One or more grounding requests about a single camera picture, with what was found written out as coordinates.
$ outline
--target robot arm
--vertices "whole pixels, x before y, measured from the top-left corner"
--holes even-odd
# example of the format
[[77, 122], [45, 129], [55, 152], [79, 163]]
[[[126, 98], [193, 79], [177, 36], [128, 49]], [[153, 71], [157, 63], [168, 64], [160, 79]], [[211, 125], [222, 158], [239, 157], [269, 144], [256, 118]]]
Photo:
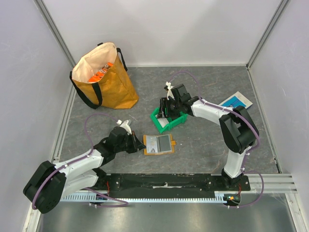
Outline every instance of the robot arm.
[[43, 181], [63, 165], [65, 168], [53, 175], [36, 199], [35, 206], [41, 213], [44, 214], [52, 210], [60, 199], [67, 195], [94, 186], [98, 178], [104, 178], [105, 175], [105, 172], [99, 167], [113, 160], [116, 153], [122, 151], [134, 153], [145, 148], [129, 124], [130, 121], [127, 120], [115, 127], [107, 138], [102, 139], [94, 146], [90, 155], [91, 150], [56, 165], [49, 161], [43, 162], [25, 186], [23, 190], [25, 196], [33, 202]]
[[[168, 90], [168, 95], [160, 100], [158, 118], [170, 117], [174, 120], [180, 117], [180, 112], [183, 112], [220, 125], [225, 144], [229, 149], [222, 175], [226, 177], [228, 185], [237, 183], [242, 176], [241, 166], [246, 151], [251, 148], [256, 140], [251, 129], [233, 114], [205, 105], [198, 97], [191, 98], [183, 84], [171, 87], [170, 83], [167, 83], [165, 89]], [[235, 109], [228, 109], [243, 116], [258, 133], [254, 122], [244, 107], [238, 106]]]

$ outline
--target dark gray surface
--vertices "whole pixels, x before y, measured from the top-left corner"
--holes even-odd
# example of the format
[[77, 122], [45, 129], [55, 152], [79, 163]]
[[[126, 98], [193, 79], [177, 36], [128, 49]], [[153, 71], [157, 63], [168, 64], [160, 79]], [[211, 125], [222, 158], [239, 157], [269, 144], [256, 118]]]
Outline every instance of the dark gray surface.
[[[253, 102], [249, 113], [260, 131], [261, 147], [248, 157], [246, 170], [276, 173], [275, 161], [245, 67], [129, 68], [131, 81], [140, 96], [139, 102], [129, 110], [104, 107], [93, 110], [76, 95], [60, 161], [78, 156], [90, 148], [83, 128], [85, 119], [93, 113], [108, 113], [122, 121], [131, 119], [131, 128], [140, 140], [144, 134], [158, 135], [150, 114], [159, 106], [159, 99], [166, 96], [166, 91], [163, 89], [165, 82], [179, 70], [188, 70], [194, 74], [200, 81], [202, 97], [212, 103], [219, 104], [237, 91]], [[197, 86], [189, 75], [181, 73], [172, 82], [174, 86], [181, 83], [185, 84], [191, 96], [197, 95]], [[89, 120], [87, 130], [96, 144], [108, 136], [114, 126], [116, 124], [111, 119], [95, 116]], [[113, 173], [221, 172], [228, 149], [218, 125], [202, 118], [189, 116], [184, 124], [166, 133], [171, 133], [177, 142], [174, 154], [145, 156], [142, 151], [134, 154], [119, 153], [103, 169]]]
[[[242, 202], [256, 198], [243, 194]], [[284, 194], [251, 207], [216, 203], [130, 203], [124, 208], [59, 203], [41, 219], [42, 232], [295, 232]]]

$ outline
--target wall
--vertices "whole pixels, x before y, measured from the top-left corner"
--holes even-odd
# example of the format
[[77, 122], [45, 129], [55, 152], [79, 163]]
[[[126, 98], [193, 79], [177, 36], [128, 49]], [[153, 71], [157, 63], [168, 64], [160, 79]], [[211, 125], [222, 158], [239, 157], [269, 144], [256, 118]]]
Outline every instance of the wall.
[[30, 206], [22, 191], [50, 159], [71, 67], [31, 0], [0, 7], [0, 231], [19, 232]]
[[278, 159], [309, 216], [309, 2], [292, 0], [252, 67]]
[[44, 0], [76, 61], [115, 42], [129, 66], [245, 64], [280, 0]]

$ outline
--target brown bag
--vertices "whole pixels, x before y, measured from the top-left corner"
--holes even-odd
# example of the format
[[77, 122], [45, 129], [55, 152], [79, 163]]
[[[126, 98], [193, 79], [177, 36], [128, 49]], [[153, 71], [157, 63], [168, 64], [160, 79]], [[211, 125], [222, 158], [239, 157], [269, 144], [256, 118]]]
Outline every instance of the brown bag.
[[[104, 76], [98, 82], [88, 83], [88, 80], [108, 62], [113, 65]], [[139, 97], [126, 71], [120, 48], [116, 48], [113, 43], [100, 43], [80, 59], [70, 72], [70, 80], [80, 98], [93, 109], [99, 106], [129, 109], [137, 103]]]

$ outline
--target green tray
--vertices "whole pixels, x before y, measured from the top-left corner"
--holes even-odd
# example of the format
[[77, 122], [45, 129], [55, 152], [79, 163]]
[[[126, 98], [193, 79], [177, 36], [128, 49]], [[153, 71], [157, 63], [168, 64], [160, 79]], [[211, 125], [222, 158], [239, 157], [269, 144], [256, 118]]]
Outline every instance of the green tray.
[[180, 112], [181, 116], [178, 119], [175, 119], [172, 121], [172, 119], [168, 117], [167, 120], [169, 121], [169, 123], [165, 127], [162, 127], [158, 119], [156, 118], [158, 113], [159, 113], [159, 108], [156, 108], [150, 115], [150, 118], [154, 122], [155, 126], [158, 128], [160, 133], [163, 133], [164, 131], [169, 131], [173, 127], [176, 127], [177, 125], [181, 123], [184, 123], [188, 117], [188, 114], [184, 114], [183, 112]]

